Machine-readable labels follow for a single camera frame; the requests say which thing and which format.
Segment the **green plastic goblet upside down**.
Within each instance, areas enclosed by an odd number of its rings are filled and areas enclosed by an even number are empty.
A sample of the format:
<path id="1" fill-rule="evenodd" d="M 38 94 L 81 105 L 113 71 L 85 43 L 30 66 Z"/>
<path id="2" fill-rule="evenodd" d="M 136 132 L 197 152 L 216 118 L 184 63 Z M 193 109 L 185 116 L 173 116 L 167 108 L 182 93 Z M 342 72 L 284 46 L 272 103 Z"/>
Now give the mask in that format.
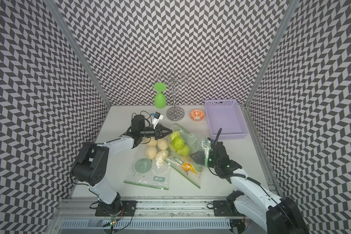
<path id="1" fill-rule="evenodd" d="M 166 97 L 164 91 L 166 91 L 166 85 L 164 83 L 158 82 L 154 85 L 154 90 L 157 92 L 154 105 L 158 109 L 163 109 L 166 106 Z"/>

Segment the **zip bag with orange fruit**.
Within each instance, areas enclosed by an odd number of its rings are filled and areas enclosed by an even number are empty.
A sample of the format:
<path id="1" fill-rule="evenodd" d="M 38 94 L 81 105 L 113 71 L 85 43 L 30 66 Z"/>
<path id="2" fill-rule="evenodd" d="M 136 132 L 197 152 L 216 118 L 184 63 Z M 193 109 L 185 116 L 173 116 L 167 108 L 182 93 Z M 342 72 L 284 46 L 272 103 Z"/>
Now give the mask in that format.
<path id="1" fill-rule="evenodd" d="M 176 154 L 166 157 L 163 161 L 197 188 L 201 188 L 203 166 L 196 164 L 190 157 L 179 156 Z"/>

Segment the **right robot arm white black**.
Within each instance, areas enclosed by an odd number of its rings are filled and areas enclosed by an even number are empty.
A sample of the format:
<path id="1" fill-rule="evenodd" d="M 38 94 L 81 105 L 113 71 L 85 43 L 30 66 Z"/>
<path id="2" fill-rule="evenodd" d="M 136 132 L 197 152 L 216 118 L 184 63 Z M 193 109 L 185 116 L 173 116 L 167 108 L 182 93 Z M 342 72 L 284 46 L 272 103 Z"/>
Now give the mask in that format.
<path id="1" fill-rule="evenodd" d="M 225 146 L 216 137 L 204 139 L 201 149 L 191 150 L 190 158 L 201 166 L 213 168 L 221 179 L 237 187 L 227 198 L 230 214 L 243 214 L 268 234 L 307 234 L 309 230 L 298 205 L 264 188 L 236 161 L 229 158 Z"/>

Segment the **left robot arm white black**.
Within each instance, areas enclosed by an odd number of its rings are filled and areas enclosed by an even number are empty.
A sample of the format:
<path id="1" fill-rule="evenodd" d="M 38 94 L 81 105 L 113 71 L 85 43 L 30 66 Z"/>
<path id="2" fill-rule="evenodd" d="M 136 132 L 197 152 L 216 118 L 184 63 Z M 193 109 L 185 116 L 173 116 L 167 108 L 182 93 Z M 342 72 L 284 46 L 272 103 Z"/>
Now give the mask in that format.
<path id="1" fill-rule="evenodd" d="M 156 112 L 151 116 L 153 120 L 149 126 L 145 125 L 148 119 L 144 115 L 135 115 L 130 127 L 119 138 L 104 143 L 85 143 L 71 166 L 70 177 L 88 186 L 89 191 L 97 195 L 98 203 L 109 210 L 122 206 L 119 193 L 105 175 L 109 157 L 136 148 L 143 138 L 162 139 L 172 132 L 159 123 L 163 119 L 162 114 Z"/>

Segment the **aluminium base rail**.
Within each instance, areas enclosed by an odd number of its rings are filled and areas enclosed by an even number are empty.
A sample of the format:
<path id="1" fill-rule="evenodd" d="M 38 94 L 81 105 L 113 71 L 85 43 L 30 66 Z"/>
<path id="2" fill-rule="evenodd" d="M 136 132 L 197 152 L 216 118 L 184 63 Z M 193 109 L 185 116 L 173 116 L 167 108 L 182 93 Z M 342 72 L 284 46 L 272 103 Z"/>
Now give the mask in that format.
<path id="1" fill-rule="evenodd" d="M 48 234 L 124 234 L 129 231 L 216 232 L 232 234 L 268 234 L 244 217 L 214 216 L 212 202 L 227 197 L 124 197 L 136 200 L 133 216 L 95 216 L 98 203 L 91 198 L 62 200 L 46 228 Z"/>

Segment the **green pear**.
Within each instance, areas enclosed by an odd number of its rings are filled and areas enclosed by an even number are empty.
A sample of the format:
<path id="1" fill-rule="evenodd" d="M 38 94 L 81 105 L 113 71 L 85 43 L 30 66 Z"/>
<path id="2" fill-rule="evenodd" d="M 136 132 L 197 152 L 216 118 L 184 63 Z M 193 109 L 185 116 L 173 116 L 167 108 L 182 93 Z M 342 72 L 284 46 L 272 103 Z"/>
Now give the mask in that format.
<path id="1" fill-rule="evenodd" d="M 179 151 L 185 147 L 185 141 L 181 137 L 176 137 L 172 140 L 172 145 L 176 151 Z"/>
<path id="2" fill-rule="evenodd" d="M 177 137 L 180 137 L 180 132 L 179 131 L 173 131 L 172 134 L 170 135 L 170 141 L 173 141 Z"/>
<path id="3" fill-rule="evenodd" d="M 182 149 L 177 150 L 177 153 L 181 156 L 188 157 L 190 156 L 190 147 L 185 145 Z"/>

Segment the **zip bag with beige fruit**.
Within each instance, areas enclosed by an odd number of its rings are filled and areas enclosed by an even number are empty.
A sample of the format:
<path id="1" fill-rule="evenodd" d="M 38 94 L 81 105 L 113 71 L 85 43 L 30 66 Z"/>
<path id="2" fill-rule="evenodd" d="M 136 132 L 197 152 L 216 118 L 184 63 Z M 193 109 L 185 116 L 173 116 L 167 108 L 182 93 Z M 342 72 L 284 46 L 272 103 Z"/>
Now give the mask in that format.
<path id="1" fill-rule="evenodd" d="M 137 148 L 124 183 L 169 190 L 170 166 L 164 161 L 169 156 L 169 149 L 165 140 L 146 138 Z"/>

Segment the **orange patterned small bowl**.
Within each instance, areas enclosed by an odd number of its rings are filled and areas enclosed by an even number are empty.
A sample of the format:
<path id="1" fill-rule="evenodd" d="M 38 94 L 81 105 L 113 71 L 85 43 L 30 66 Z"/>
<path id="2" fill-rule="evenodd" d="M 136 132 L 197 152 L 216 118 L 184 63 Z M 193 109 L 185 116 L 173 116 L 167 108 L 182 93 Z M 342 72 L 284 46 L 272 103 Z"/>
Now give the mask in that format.
<path id="1" fill-rule="evenodd" d="M 194 109 L 189 114 L 191 120 L 198 122 L 202 121 L 205 118 L 205 113 L 201 109 Z"/>

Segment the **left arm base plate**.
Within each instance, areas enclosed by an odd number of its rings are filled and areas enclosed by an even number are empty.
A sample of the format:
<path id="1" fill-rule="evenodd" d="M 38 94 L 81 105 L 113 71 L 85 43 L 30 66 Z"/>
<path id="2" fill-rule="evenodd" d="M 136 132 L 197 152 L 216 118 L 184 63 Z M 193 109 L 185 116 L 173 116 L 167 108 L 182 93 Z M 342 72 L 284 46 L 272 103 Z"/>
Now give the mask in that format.
<path id="1" fill-rule="evenodd" d="M 110 205 L 98 201 L 95 216 L 133 216 L 136 211 L 136 205 L 136 200 L 114 201 Z"/>

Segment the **purple plastic basket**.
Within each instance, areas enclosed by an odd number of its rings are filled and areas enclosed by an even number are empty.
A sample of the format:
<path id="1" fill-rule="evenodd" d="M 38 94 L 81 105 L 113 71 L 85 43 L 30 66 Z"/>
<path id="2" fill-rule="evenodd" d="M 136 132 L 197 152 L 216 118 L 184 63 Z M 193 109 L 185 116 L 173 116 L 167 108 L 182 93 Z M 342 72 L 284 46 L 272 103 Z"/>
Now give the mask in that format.
<path id="1" fill-rule="evenodd" d="M 205 113 L 212 139 L 244 139 L 249 131 L 239 103 L 234 99 L 205 101 Z"/>

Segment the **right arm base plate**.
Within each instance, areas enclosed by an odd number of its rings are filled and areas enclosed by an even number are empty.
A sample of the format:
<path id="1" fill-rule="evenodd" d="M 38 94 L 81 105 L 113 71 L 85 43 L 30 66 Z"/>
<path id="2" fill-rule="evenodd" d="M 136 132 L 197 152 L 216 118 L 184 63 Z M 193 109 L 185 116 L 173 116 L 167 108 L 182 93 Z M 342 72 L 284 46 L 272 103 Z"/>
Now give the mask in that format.
<path id="1" fill-rule="evenodd" d="M 244 217 L 231 201 L 214 200 L 212 202 L 214 215 L 217 217 Z"/>

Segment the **zip bag with green pears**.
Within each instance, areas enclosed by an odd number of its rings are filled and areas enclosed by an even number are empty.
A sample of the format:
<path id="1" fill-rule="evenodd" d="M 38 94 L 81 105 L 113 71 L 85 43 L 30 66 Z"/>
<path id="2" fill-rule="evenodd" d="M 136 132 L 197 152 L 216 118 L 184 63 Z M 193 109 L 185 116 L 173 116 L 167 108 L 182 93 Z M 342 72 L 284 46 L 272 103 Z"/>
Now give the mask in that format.
<path id="1" fill-rule="evenodd" d="M 171 127 L 172 131 L 179 131 L 180 132 L 180 137 L 182 139 L 184 139 L 185 141 L 185 145 L 188 145 L 190 147 L 190 154 L 193 154 L 197 151 L 209 151 L 211 150 L 211 141 L 208 138 L 204 138 L 201 135 L 198 134 L 194 134 L 189 132 L 186 128 L 184 128 L 183 126 L 179 125 L 179 124 L 173 124 Z M 170 141 L 170 138 L 168 140 L 169 142 L 169 147 L 170 150 L 173 153 L 176 153 L 177 155 L 179 155 L 177 153 L 177 151 L 175 150 L 175 148 L 172 145 L 172 141 Z"/>

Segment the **chrome mug tree stand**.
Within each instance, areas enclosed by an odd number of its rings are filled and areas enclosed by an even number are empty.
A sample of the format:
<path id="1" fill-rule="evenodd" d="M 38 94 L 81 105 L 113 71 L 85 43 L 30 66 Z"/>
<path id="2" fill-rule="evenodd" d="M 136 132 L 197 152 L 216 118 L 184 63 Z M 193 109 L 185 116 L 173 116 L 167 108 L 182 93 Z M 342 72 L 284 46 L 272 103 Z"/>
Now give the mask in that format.
<path id="1" fill-rule="evenodd" d="M 185 111 L 177 104 L 177 94 L 180 85 L 189 84 L 188 73 L 178 74 L 174 69 L 168 70 L 166 73 L 158 73 L 158 82 L 164 83 L 166 89 L 170 90 L 171 93 L 171 107 L 167 110 L 166 116 L 170 121 L 177 122 L 184 118 Z"/>

